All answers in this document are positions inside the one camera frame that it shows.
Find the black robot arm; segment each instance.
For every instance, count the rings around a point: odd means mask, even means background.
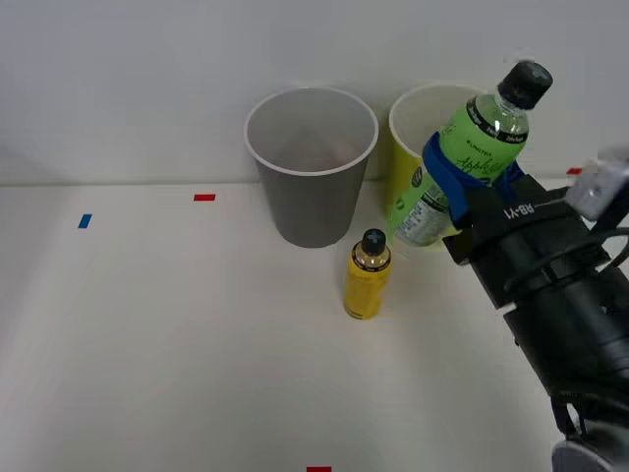
[[[604,170],[570,190],[547,191],[530,175],[511,182],[508,195],[466,189],[462,232],[443,240],[457,264],[472,266],[496,308],[513,306],[504,318],[571,442],[555,453],[556,471],[625,470],[588,442],[586,426],[629,429],[629,281],[618,268],[629,245],[600,270],[610,261],[602,243],[629,236],[616,228],[629,212],[629,187],[617,178],[622,185],[596,188]],[[597,225],[590,229],[582,214]],[[596,466],[574,469],[575,444]]]

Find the small yellow bottle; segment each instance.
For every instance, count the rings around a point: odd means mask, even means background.
[[[350,253],[345,287],[345,310],[350,316],[369,320],[377,315],[390,272],[391,251],[386,247],[386,236],[379,229],[370,229]]]

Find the bottle cap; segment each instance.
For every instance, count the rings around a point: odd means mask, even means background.
[[[386,235],[377,228],[368,229],[363,236],[361,248],[370,256],[377,256],[386,248]]]
[[[537,62],[518,62],[500,84],[498,93],[523,110],[532,110],[552,85],[552,75]]]

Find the green bottle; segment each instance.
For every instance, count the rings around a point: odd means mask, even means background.
[[[439,136],[441,150],[459,169],[491,184],[524,147],[526,112],[551,85],[552,76],[540,64],[519,62],[496,94],[477,95],[456,111]],[[422,164],[396,202],[389,229],[411,246],[427,246],[449,224],[447,198]]]

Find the green bottle label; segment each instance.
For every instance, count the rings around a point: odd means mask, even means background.
[[[439,145],[450,162],[463,172],[491,183],[511,165],[529,136],[495,128],[481,116],[476,100],[471,98],[443,129]]]
[[[489,184],[515,160],[528,138],[528,133],[512,135],[495,128],[483,118],[474,97],[456,111],[439,145],[459,169]],[[447,209],[445,195],[422,164],[391,211],[389,235],[395,233],[413,246],[431,244],[450,224]]]

